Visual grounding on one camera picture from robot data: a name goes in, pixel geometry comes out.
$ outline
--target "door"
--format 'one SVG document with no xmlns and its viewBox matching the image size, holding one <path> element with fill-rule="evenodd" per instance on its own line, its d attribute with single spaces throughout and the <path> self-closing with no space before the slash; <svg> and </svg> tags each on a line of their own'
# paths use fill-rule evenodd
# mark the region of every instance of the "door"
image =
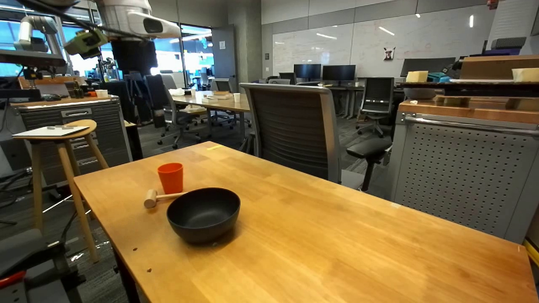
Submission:
<svg viewBox="0 0 539 303">
<path fill-rule="evenodd" d="M 235 73 L 235 29 L 233 27 L 213 27 L 213 76 L 228 78 L 232 91 L 238 91 Z"/>
</svg>

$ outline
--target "gray chair back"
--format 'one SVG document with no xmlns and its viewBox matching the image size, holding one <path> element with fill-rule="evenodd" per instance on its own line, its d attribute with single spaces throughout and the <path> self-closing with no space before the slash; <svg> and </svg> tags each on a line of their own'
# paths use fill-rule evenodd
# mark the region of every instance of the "gray chair back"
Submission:
<svg viewBox="0 0 539 303">
<path fill-rule="evenodd" d="M 267 79 L 267 84 L 289 84 L 289 79 Z"/>
<path fill-rule="evenodd" d="M 148 94 L 149 94 L 153 110 L 171 106 L 171 99 L 169 99 L 168 89 L 164 88 L 163 76 L 159 74 L 146 76 L 144 81 L 148 86 Z"/>
<path fill-rule="evenodd" d="M 254 153 L 269 162 L 340 184 L 333 98 L 314 86 L 247 84 Z"/>
<path fill-rule="evenodd" d="M 174 89 L 174 81 L 171 74 L 161 74 L 164 89 Z"/>
<path fill-rule="evenodd" d="M 215 78 L 210 83 L 210 89 L 212 91 L 232 91 L 230 79 L 228 78 Z"/>
<path fill-rule="evenodd" d="M 360 113 L 388 115 L 392 110 L 392 78 L 366 78 Z"/>
</svg>

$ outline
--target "computer monitor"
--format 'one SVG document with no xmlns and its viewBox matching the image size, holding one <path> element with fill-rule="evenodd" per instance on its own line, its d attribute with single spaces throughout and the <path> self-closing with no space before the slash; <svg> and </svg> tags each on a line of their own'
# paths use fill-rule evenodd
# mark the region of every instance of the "computer monitor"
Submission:
<svg viewBox="0 0 539 303">
<path fill-rule="evenodd" d="M 454 57 L 404 59 L 400 78 L 405 78 L 409 71 L 449 73 L 452 64 L 454 64 Z"/>
<path fill-rule="evenodd" d="M 296 84 L 296 74 L 294 73 L 279 73 L 279 79 L 287 79 L 289 84 Z"/>
<path fill-rule="evenodd" d="M 355 79 L 355 66 L 323 66 L 321 67 L 321 79 L 323 81 L 353 81 Z"/>
<path fill-rule="evenodd" d="M 302 81 L 318 81 L 321 64 L 292 64 L 292 74 Z"/>
</svg>

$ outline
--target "black bowl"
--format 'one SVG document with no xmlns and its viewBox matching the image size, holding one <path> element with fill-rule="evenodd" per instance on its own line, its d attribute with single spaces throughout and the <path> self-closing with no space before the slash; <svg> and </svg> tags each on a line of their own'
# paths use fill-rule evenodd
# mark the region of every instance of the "black bowl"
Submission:
<svg viewBox="0 0 539 303">
<path fill-rule="evenodd" d="M 215 243 L 237 219 L 238 197 L 225 189 L 198 189 L 166 209 L 171 229 L 188 244 Z"/>
</svg>

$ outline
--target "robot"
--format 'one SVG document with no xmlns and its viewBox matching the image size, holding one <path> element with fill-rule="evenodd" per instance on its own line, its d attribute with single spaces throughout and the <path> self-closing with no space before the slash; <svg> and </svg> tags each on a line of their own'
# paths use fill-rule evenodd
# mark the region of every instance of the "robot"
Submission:
<svg viewBox="0 0 539 303">
<path fill-rule="evenodd" d="M 104 25 L 92 25 L 65 15 L 78 0 L 18 0 L 21 5 L 57 15 L 80 25 L 80 30 L 63 49 L 82 59 L 99 54 L 99 46 L 109 39 L 144 42 L 153 37 L 180 37 L 180 27 L 151 15 L 148 0 L 95 0 Z"/>
</svg>

